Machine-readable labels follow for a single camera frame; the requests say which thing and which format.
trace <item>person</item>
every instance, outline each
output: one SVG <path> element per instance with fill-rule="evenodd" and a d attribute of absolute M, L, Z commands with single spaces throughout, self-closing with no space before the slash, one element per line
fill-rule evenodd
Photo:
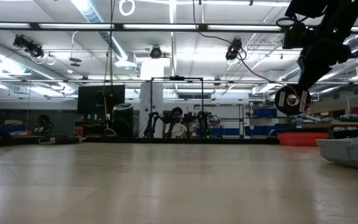
<path fill-rule="evenodd" d="M 166 138 L 185 138 L 188 128 L 181 124 L 183 110 L 180 107 L 172 109 L 170 123 L 165 126 Z"/>
<path fill-rule="evenodd" d="M 38 127 L 36 127 L 33 130 L 32 134 L 34 134 L 34 135 L 52 134 L 53 123 L 50 121 L 50 118 L 47 115 L 45 115 L 45 114 L 39 115 L 37 122 L 38 122 Z"/>

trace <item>beige floor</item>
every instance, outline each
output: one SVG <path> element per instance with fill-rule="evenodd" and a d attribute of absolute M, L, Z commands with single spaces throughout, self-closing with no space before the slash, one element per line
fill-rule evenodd
<path fill-rule="evenodd" d="M 358 224 L 358 170 L 313 147 L 0 148 L 5 223 Z"/>

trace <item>ceiling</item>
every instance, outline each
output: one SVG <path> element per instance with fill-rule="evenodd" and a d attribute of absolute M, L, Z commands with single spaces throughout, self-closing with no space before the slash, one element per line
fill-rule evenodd
<path fill-rule="evenodd" d="M 109 22 L 110 1 L 88 0 L 99 12 L 104 22 Z M 115 23 L 193 23 L 193 6 L 180 4 L 177 1 L 176 16 L 170 18 L 169 0 L 164 4 L 135 1 L 135 10 L 129 16 L 123 16 L 116 2 L 113 21 Z M 196 1 L 196 22 L 213 24 L 274 24 L 278 18 L 283 17 L 287 7 L 261 6 L 254 1 L 253 6 L 248 4 L 233 5 L 233 1 L 227 4 L 198 5 Z M 287 1 L 271 1 L 272 4 Z M 130 3 L 125 3 L 123 10 L 129 11 Z M 32 1 L 0 1 L 0 22 L 86 22 L 81 12 L 71 0 L 32 0 Z M 308 24 L 317 24 L 319 19 L 308 19 Z M 106 52 L 108 44 L 97 32 L 79 32 L 75 35 L 73 50 L 71 50 L 71 38 L 73 32 L 52 31 L 21 31 L 0 30 L 0 46 L 14 51 L 30 60 L 29 54 L 23 50 L 17 50 L 12 43 L 16 35 L 24 35 L 29 40 L 43 45 L 43 49 L 49 52 L 57 60 L 53 65 L 41 64 L 47 70 L 55 72 L 67 79 L 80 79 L 88 76 L 89 79 L 104 79 L 106 71 Z M 172 35 L 170 32 L 115 32 L 113 33 L 118 44 L 128 52 L 134 52 L 139 65 L 148 57 L 148 50 L 153 45 L 159 45 L 167 58 L 164 61 L 164 75 L 172 75 Z M 175 75 L 186 77 L 203 77 L 214 80 L 219 77 L 222 80 L 262 80 L 250 73 L 242 64 L 229 65 L 225 59 L 227 43 L 218 39 L 205 38 L 196 32 L 174 33 L 174 46 L 176 47 L 176 72 Z M 220 38 L 232 40 L 235 37 L 242 39 L 246 44 L 246 64 L 255 72 L 264 77 L 276 80 L 288 71 L 296 67 L 296 60 L 300 50 L 282 50 L 281 34 L 266 33 L 208 33 Z M 73 67 L 70 57 L 82 59 L 80 67 Z M 139 79 L 139 72 L 125 70 L 113 66 L 115 80 Z M 127 84 L 128 88 L 138 88 L 139 84 Z M 241 84 L 232 86 L 232 89 L 251 89 L 254 84 Z M 188 85 L 178 85 L 178 88 L 194 88 Z"/>

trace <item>robotic arm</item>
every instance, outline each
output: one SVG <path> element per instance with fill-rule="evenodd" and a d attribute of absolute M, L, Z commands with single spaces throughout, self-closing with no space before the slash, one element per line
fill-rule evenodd
<path fill-rule="evenodd" d="M 297 15 L 305 18 L 298 20 Z M 343 44 L 358 18 L 358 0 L 292 0 L 285 16 L 277 21 L 278 26 L 287 28 L 283 49 L 303 48 L 298 59 L 301 75 L 297 85 L 287 85 L 277 92 L 275 104 L 281 112 L 296 115 L 307 109 L 311 101 L 308 89 L 331 71 L 331 66 L 358 57 L 358 52 L 352 53 Z M 321 16 L 317 26 L 302 23 Z M 291 95 L 296 99 L 288 100 Z"/>

